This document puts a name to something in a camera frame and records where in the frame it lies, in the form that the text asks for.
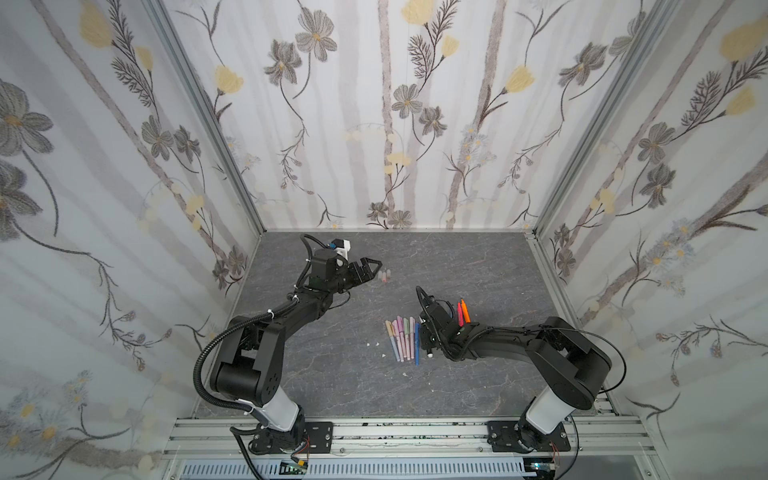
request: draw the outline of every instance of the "pink marker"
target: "pink marker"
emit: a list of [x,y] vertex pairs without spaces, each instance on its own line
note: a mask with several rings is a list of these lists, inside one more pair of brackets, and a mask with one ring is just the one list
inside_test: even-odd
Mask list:
[[400,341],[402,342],[402,352],[405,355],[403,357],[404,360],[407,360],[410,358],[410,355],[408,354],[408,343],[406,343],[406,327],[402,322],[402,317],[397,317],[397,323],[400,325]]
[[392,322],[392,327],[395,329],[395,341],[397,342],[397,353],[400,355],[399,362],[403,361],[402,341],[400,340],[400,325],[397,320]]
[[416,349],[418,348],[416,346],[416,320],[411,317],[411,358],[414,359],[416,357]]

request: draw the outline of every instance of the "metal bracket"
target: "metal bracket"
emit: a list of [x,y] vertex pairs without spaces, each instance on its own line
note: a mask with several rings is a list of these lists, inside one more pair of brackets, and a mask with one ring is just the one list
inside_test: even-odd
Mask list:
[[[488,443],[494,452],[517,452],[526,453],[527,449],[518,443],[520,435],[516,429],[517,422],[488,422]],[[565,433],[565,427],[561,423],[549,435],[545,435],[549,441],[542,442],[538,452],[552,452],[552,444],[560,452],[571,451],[571,443],[568,441],[568,434]]]
[[[310,455],[330,453],[333,443],[333,422],[307,422],[302,438],[310,439]],[[283,453],[280,447],[275,445],[267,429],[254,436],[248,443],[248,451],[253,455]]]

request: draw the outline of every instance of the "pen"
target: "pen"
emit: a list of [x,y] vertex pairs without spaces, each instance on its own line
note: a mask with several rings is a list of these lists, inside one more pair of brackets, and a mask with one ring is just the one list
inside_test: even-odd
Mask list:
[[395,353],[395,361],[399,362],[400,355],[397,353],[397,345],[395,345],[395,329],[389,320],[386,320],[384,324],[386,325],[386,332],[389,334],[389,341],[392,343],[392,351]]
[[416,321],[411,317],[411,358],[416,358],[416,332],[414,330],[416,329]]
[[402,361],[405,362],[408,359],[408,344],[406,344],[406,331],[405,326],[402,324],[402,317],[397,317],[397,326],[400,328],[400,342],[402,343]]
[[411,322],[407,318],[402,319],[402,332],[406,335],[406,360],[410,360],[411,354]]
[[402,362],[402,342],[400,342],[400,325],[397,320],[392,322],[392,329],[395,330],[395,343],[397,343],[398,362]]
[[419,328],[419,324],[417,323],[416,324],[416,339],[414,340],[415,347],[416,347],[416,365],[419,364],[419,350],[420,350],[420,348],[419,348],[419,330],[421,330],[421,329]]
[[464,310],[464,323],[471,323],[469,321],[469,311],[467,311],[467,304],[465,303],[463,298],[462,298],[462,310]]

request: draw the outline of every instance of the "flower stem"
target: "flower stem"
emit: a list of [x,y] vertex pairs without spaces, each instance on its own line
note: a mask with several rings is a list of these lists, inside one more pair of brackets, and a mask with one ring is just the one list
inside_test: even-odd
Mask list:
[[200,159],[200,155],[197,154],[197,152],[194,152],[195,157],[197,157],[197,164],[200,165],[200,175],[203,177],[203,193],[205,193],[205,173],[203,172],[203,161]]
[[197,171],[195,171],[195,170],[192,170],[192,169],[191,169],[191,168],[189,168],[187,165],[184,165],[184,162],[183,162],[183,161],[181,161],[181,159],[180,159],[180,158],[179,158],[179,156],[176,154],[176,151],[174,150],[174,148],[173,148],[173,147],[169,148],[168,150],[170,150],[170,152],[171,152],[171,153],[174,155],[174,157],[176,157],[176,160],[178,160],[178,161],[179,161],[179,164],[181,164],[181,166],[182,166],[182,167],[184,167],[184,169],[185,169],[185,170],[187,170],[187,171],[190,171],[190,172],[192,172],[193,174],[199,174],[199,173],[200,173],[200,172],[197,172]]
[[648,168],[648,164],[650,163],[650,159],[645,162],[645,165],[643,166],[643,170],[640,170],[640,174],[637,175],[637,178],[634,179],[634,184],[632,184],[632,195],[629,197],[629,204],[634,205],[634,189],[637,188],[637,182],[640,181],[640,177],[643,176],[643,172],[645,172],[645,169]]
[[426,148],[426,150],[424,150],[424,153],[422,153],[421,155],[419,155],[419,157],[418,157],[418,158],[416,158],[416,160],[415,160],[415,161],[417,161],[417,162],[418,162],[418,161],[421,159],[421,157],[423,157],[424,155],[426,155],[426,154],[427,154],[427,152],[429,151],[429,147],[431,147],[431,146],[432,146],[432,144],[434,144],[434,143],[435,143],[435,138],[436,138],[436,137],[437,137],[437,131],[435,131],[435,132],[434,132],[434,134],[432,135],[432,141],[431,141],[431,142],[429,142],[429,146]]
[[419,139],[419,134],[416,133],[415,115],[411,115],[411,130],[413,130],[413,137],[423,146],[424,142]]
[[306,86],[310,84],[311,73],[312,73],[312,52],[310,51],[308,54],[306,54],[306,81],[304,82],[304,86],[301,88],[301,91],[299,91],[299,93],[293,96],[293,100],[296,100],[296,97],[301,95],[306,90]]
[[58,202],[56,201],[56,196],[53,194],[53,188],[51,188],[51,184],[48,182],[48,179],[45,178],[45,175],[40,171],[37,164],[35,164],[34,161],[29,157],[29,154],[26,150],[22,148],[22,153],[24,154],[24,157],[27,159],[29,164],[32,166],[32,168],[35,169],[35,171],[40,175],[40,178],[43,180],[43,183],[45,183],[45,186],[48,188],[48,192],[51,194],[51,200],[53,200],[53,210],[55,212],[55,222],[53,227],[53,236],[55,237],[58,233]]

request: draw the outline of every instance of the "yellow flower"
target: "yellow flower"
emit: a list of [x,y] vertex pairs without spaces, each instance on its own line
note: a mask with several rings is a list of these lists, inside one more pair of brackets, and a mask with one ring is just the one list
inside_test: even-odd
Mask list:
[[603,204],[603,208],[607,215],[616,211],[616,208],[614,207],[614,198],[614,193],[607,188],[600,190],[600,203]]
[[142,233],[149,233],[149,222],[144,219],[136,220],[136,227],[138,227]]
[[22,418],[23,418],[23,419],[26,419],[27,417],[29,417],[29,415],[30,415],[32,412],[34,412],[34,410],[35,410],[35,406],[34,406],[33,404],[31,404],[31,403],[28,403],[28,404],[27,404],[27,405],[25,405],[25,406],[24,406],[24,408],[22,409]]
[[434,0],[409,0],[400,11],[406,22],[414,25],[424,25],[432,17]]
[[515,94],[530,87],[533,83],[533,80],[533,74],[528,69],[528,67],[520,65],[512,72],[512,75],[509,76],[509,80],[507,80],[507,84],[504,86],[504,89],[508,93]]
[[112,44],[112,29],[92,2],[82,2],[83,9],[80,12],[80,36],[93,47],[104,48]]
[[219,65],[216,67],[216,86],[225,94],[233,94],[243,86],[243,78],[229,68]]
[[458,40],[451,35],[446,35],[442,41],[442,56],[450,57],[458,50]]
[[46,441],[54,438],[55,435],[56,435],[56,427],[54,426],[47,427],[45,430],[43,430],[43,433],[40,434],[43,440],[46,440]]
[[147,208],[144,212],[144,218],[149,222],[154,222],[157,220],[157,210],[154,208]]
[[747,85],[728,102],[725,113],[728,115],[741,115],[755,106],[755,94],[752,93],[752,87]]
[[205,199],[202,195],[195,195],[187,202],[187,215],[193,215],[198,209],[203,208],[205,205]]
[[395,165],[403,165],[407,167],[411,164],[411,157],[409,157],[408,155],[405,155],[401,151],[395,152],[394,154],[387,155],[386,159],[389,161],[389,163],[392,163]]
[[139,57],[139,62],[141,63],[141,66],[146,68],[147,70],[152,70],[152,66],[154,65],[154,60],[152,58],[152,52],[147,47],[134,47],[134,50],[136,51],[136,56]]
[[723,36],[720,41],[720,54],[729,61],[743,60],[760,46],[766,33],[768,18],[741,25]]

